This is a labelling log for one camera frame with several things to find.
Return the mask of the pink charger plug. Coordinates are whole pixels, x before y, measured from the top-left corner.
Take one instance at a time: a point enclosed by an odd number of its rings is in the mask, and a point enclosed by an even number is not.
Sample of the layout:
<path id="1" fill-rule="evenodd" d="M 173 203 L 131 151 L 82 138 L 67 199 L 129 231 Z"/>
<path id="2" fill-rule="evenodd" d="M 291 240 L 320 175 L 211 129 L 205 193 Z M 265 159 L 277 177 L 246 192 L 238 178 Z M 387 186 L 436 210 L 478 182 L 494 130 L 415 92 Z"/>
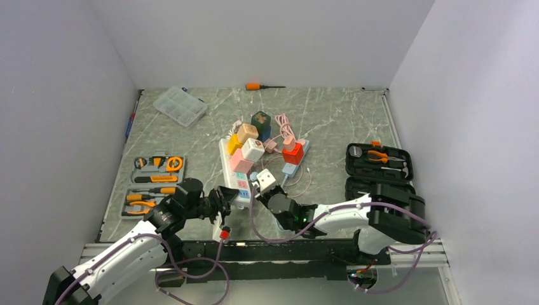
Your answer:
<path id="1" fill-rule="evenodd" d="M 296 147 L 296 140 L 293 136 L 286 136 L 283 140 L 283 153 L 291 153 Z"/>

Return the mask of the pink cube socket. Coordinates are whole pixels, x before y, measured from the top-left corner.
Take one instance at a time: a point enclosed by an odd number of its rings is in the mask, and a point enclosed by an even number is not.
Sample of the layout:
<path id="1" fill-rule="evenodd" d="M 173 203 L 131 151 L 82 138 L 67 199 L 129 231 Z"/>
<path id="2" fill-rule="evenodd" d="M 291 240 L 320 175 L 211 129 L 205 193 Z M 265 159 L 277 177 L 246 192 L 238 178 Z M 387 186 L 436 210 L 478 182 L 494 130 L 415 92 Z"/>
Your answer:
<path id="1" fill-rule="evenodd" d="M 241 149 L 235 150 L 230 159 L 230 168 L 236 173 L 249 173 L 253 165 L 253 161 L 247 160 L 243 157 Z"/>

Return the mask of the light blue power strip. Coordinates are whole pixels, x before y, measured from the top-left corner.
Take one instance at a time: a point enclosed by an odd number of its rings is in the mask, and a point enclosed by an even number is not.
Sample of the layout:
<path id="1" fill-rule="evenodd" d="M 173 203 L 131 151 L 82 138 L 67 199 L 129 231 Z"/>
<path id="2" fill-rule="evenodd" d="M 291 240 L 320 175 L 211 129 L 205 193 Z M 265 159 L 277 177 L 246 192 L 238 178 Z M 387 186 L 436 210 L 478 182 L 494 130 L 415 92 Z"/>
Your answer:
<path id="1" fill-rule="evenodd" d="M 282 157 L 285 164 L 282 168 L 282 173 L 288 177 L 295 176 L 297 169 L 299 168 L 302 160 L 310 148 L 310 141 L 306 139 L 300 139 L 294 144 L 291 150 L 286 147 L 282 150 Z"/>

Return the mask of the blue cube socket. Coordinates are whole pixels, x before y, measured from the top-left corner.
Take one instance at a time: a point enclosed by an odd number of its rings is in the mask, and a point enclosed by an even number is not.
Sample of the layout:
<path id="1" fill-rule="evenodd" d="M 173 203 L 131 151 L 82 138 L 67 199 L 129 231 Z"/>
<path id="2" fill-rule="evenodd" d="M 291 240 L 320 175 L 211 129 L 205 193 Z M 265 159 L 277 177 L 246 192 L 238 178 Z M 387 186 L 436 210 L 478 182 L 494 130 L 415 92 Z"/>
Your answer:
<path id="1" fill-rule="evenodd" d="M 271 137 L 271 126 L 265 128 L 264 130 L 259 131 L 258 140 L 261 142 L 267 141 Z"/>

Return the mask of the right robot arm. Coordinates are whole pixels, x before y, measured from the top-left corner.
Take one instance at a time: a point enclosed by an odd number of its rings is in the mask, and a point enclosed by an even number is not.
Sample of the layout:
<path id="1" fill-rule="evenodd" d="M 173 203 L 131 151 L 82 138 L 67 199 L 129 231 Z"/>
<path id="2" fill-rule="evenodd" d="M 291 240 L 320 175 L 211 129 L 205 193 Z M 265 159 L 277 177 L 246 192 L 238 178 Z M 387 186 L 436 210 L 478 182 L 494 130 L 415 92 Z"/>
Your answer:
<path id="1" fill-rule="evenodd" d="M 413 193 L 378 184 L 361 197 L 331 205 L 300 205 L 279 184 L 255 184 L 258 201 L 293 237 L 315 239 L 340 229 L 354 228 L 352 259 L 365 264 L 396 242 L 424 244 L 430 230 L 426 205 Z"/>

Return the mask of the clear plastic screw box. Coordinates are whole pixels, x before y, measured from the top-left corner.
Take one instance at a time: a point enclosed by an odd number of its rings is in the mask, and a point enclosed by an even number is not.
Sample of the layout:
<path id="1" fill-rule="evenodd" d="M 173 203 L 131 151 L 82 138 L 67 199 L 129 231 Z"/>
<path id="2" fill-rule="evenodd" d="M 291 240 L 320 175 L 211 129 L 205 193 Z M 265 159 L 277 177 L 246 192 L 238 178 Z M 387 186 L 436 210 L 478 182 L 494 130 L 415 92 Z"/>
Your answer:
<path id="1" fill-rule="evenodd" d="M 171 87 L 162 93 L 153 107 L 183 127 L 198 121 L 207 110 L 207 104 L 192 95 L 186 88 Z"/>

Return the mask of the red cube socket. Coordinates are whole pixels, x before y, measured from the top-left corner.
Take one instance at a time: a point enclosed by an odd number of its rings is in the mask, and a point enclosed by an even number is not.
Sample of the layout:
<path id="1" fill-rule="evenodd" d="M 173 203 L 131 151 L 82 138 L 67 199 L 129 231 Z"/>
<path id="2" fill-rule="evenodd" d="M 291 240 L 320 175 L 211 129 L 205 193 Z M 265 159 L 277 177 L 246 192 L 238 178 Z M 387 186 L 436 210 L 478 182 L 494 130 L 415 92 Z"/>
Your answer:
<path id="1" fill-rule="evenodd" d="M 282 156 L 286 163 L 290 163 L 292 165 L 299 165 L 304 157 L 303 145 L 296 142 L 295 149 L 289 153 L 282 152 Z"/>

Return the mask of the grey tool tray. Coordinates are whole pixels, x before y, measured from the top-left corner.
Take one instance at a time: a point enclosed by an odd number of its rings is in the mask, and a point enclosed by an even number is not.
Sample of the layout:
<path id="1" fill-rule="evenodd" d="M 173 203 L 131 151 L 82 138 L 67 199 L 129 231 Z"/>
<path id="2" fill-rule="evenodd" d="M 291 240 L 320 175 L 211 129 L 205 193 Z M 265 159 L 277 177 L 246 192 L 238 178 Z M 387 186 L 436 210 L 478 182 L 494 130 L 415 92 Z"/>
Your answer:
<path id="1" fill-rule="evenodd" d="M 119 216 L 141 219 L 168 195 L 184 178 L 186 159 L 183 156 L 156 151 L 152 156 L 133 159 L 129 185 L 120 197 Z"/>

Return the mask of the black tool case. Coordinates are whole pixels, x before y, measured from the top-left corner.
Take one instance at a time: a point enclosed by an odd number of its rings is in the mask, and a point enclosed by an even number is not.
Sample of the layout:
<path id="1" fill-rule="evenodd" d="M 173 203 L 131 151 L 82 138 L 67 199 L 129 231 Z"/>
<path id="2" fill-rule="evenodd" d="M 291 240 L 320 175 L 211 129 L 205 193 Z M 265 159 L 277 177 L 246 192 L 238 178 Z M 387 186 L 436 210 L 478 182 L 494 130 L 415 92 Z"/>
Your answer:
<path id="1" fill-rule="evenodd" d="M 345 199 L 359 198 L 378 184 L 416 194 L 412 186 L 414 169 L 411 155 L 379 142 L 350 143 L 345 151 Z"/>

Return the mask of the white cube socket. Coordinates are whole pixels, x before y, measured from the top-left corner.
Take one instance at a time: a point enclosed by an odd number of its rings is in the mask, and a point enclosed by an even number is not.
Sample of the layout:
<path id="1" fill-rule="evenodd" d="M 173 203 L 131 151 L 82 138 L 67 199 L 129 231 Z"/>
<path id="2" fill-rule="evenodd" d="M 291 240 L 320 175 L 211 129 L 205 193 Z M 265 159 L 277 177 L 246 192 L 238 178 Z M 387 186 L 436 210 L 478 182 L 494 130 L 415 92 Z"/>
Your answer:
<path id="1" fill-rule="evenodd" d="M 265 148 L 260 140 L 248 138 L 243 144 L 241 151 L 244 159 L 256 162 L 259 161 L 265 153 Z"/>

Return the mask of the yellow cube socket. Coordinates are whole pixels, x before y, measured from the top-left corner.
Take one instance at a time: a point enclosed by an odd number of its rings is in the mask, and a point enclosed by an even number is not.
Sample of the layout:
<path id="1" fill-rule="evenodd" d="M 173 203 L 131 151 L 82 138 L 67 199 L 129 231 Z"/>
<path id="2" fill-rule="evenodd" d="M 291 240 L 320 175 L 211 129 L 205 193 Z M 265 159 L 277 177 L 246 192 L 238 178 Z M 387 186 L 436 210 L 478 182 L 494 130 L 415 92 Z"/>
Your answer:
<path id="1" fill-rule="evenodd" d="M 230 156 L 234 155 L 237 149 L 241 149 L 243 144 L 239 141 L 236 133 L 232 134 L 227 144 L 227 152 Z"/>

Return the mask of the green cube socket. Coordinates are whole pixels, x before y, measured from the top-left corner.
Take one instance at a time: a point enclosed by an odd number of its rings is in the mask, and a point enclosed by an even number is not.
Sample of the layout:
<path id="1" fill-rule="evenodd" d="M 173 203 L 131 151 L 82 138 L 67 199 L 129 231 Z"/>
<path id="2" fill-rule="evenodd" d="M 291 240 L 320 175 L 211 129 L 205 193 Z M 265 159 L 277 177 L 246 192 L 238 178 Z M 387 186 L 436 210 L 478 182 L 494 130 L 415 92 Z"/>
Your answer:
<path id="1" fill-rule="evenodd" d="M 257 129 L 265 130 L 271 124 L 271 116 L 263 111 L 258 111 L 251 117 L 251 124 Z"/>

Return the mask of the beige cube socket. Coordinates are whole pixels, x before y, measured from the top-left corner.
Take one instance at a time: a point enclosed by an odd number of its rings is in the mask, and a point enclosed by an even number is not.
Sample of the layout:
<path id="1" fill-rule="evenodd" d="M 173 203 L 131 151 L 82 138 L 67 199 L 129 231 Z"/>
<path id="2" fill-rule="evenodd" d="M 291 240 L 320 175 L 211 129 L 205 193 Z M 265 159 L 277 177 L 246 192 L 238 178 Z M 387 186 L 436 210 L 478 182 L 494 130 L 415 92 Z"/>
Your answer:
<path id="1" fill-rule="evenodd" d="M 259 133 L 254 125 L 243 123 L 237 131 L 238 141 L 241 144 L 246 143 L 248 139 L 257 139 Z"/>

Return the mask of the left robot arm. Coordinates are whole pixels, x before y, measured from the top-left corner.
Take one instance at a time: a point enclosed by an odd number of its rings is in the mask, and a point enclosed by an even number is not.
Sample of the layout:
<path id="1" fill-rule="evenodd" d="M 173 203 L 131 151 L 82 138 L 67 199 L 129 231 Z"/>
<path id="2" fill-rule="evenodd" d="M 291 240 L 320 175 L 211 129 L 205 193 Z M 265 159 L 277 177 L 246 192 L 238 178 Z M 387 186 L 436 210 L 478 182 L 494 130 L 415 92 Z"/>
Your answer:
<path id="1" fill-rule="evenodd" d="M 174 191 L 150 208 L 144 218 L 126 235 L 91 260 L 72 269 L 62 266 L 48 281 L 43 304 L 99 304 L 112 298 L 138 277 L 162 265 L 173 267 L 188 279 L 202 279 L 221 266 L 218 258 L 206 273 L 183 271 L 183 242 L 176 235 L 187 220 L 208 219 L 219 229 L 218 251 L 230 229 L 224 220 L 238 189 L 219 186 L 208 194 L 195 178 L 184 179 Z"/>

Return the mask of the white power strip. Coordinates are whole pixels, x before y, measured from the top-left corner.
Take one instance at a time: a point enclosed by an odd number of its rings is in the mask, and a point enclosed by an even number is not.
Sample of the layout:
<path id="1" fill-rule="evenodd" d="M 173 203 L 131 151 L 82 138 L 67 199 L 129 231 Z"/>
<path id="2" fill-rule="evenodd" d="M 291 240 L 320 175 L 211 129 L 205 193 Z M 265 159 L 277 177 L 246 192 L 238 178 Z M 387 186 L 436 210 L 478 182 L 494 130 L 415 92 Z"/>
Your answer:
<path id="1" fill-rule="evenodd" d="M 231 156 L 226 150 L 227 144 L 227 139 L 221 139 L 219 141 L 219 154 L 221 159 L 224 184 L 228 188 L 239 190 L 239 194 L 233 199 L 231 205 L 238 209 L 243 209 L 249 206 L 252 195 L 250 192 L 250 185 L 248 177 L 245 173 L 238 173 L 232 171 L 230 165 Z"/>

